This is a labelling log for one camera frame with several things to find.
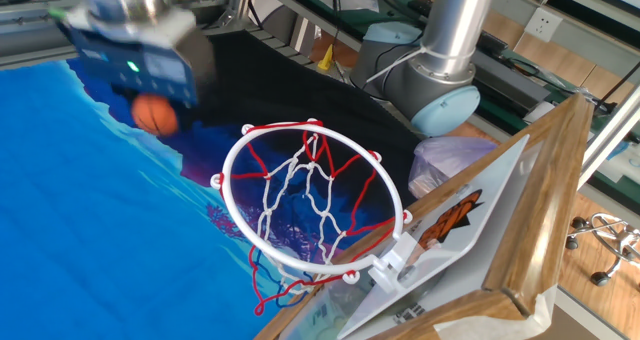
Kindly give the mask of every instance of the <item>orange basketball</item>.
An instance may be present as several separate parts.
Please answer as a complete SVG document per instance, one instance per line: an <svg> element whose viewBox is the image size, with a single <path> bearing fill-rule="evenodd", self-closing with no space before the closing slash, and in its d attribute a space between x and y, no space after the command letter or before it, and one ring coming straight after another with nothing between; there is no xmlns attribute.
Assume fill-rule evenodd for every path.
<svg viewBox="0 0 640 340"><path fill-rule="evenodd" d="M140 129L153 135L169 136L179 129L175 110L162 96L138 95L131 105L131 115Z"/></svg>

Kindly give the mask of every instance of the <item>black cloth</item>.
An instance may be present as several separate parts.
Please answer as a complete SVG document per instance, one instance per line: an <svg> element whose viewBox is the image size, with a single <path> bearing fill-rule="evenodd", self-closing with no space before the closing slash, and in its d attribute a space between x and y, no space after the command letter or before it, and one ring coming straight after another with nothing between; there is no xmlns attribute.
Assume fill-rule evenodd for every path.
<svg viewBox="0 0 640 340"><path fill-rule="evenodd" d="M415 201L408 179L420 140L363 91L295 63L247 32L210 40L219 88L217 105L198 115L205 126L321 120L379 152L403 205Z"/></svg>

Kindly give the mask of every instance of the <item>plastic bag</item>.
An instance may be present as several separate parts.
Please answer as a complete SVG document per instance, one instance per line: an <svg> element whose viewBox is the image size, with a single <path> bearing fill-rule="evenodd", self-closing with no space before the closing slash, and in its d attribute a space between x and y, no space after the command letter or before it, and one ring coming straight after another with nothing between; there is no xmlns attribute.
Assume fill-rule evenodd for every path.
<svg viewBox="0 0 640 340"><path fill-rule="evenodd" d="M409 191L421 198L496 148L489 140L445 136L422 141L409 174Z"/></svg>

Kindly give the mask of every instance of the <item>white hoop rim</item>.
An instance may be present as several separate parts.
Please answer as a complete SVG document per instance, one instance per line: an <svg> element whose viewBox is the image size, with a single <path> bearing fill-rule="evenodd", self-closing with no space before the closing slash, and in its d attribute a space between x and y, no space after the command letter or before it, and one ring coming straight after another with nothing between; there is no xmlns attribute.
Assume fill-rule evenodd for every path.
<svg viewBox="0 0 640 340"><path fill-rule="evenodd" d="M325 135L334 140L340 141L341 143L347 145L348 147L356 151L364 160L366 160L369 164L371 164L371 166L373 166L373 168L376 170L378 175L384 181L386 188L389 192L389 195L391 196L391 200L394 207L394 216L395 216L395 223L393 227L393 238L396 241L399 240L400 235L402 234L403 224L405 223L404 209L402 207L402 202L400 200L400 194L398 193L398 190L396 189L395 184L391 179L391 176L389 176L387 171L382 167L382 165L380 165L378 159L372 156L366 149L364 149L358 143L356 143L355 141L349 139L348 137L338 132L335 132L333 130L327 129L319 125L314 125L309 123L295 123L295 122L277 123L277 124L271 124L271 125L275 125L275 126L265 127L265 128L261 128L261 127L251 128L250 131L246 132L246 134L244 134L244 136L240 138L238 142L235 143L235 145L231 148L231 150L229 150L229 153L225 158L224 165L222 166L223 181L221 184L221 189L224 197L223 200L227 206L227 211L229 212L229 215L238 226L238 229L240 229L240 231L251 243L253 243L258 249L260 249L266 255L270 256L274 260L284 265L287 265L289 267L292 267L301 271L308 271L316 274L342 275L349 271L358 271L373 265L374 260L378 259L373 254L369 254L368 256L360 260L356 260L348 264L340 264L340 265L314 264L314 263L310 263L300 259L296 259L292 256L289 256L275 249L272 245L270 245L264 239L258 236L258 234L256 234L253 231L253 229L251 229L249 224L247 224L245 218L242 216L242 214L240 213L240 210L238 209L238 206L236 205L235 199L233 198L233 193L231 191L231 170L233 167L233 162L235 161L240 151L247 144L249 144L251 140L261 135L264 135L270 132L281 131L281 130L303 130L303 131L310 131L313 133Z"/></svg>

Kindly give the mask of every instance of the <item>stool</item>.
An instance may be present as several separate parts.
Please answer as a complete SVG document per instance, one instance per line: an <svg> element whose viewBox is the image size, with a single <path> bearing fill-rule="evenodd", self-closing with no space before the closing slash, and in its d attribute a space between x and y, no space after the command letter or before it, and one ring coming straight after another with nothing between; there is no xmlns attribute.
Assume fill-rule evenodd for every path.
<svg viewBox="0 0 640 340"><path fill-rule="evenodd" d="M621 231L616 231L615 226L624 226ZM629 225L622 219L604 213L597 213L589 220L576 217L571 222L575 230L567 235L565 247L569 250L578 248L577 236L584 233L592 233L604 247L616 256L613 265L607 271L598 271L591 275L591 282L597 286L604 286L611 280L622 260L640 268L640 253L635 249L640 241L640 230Z"/></svg>

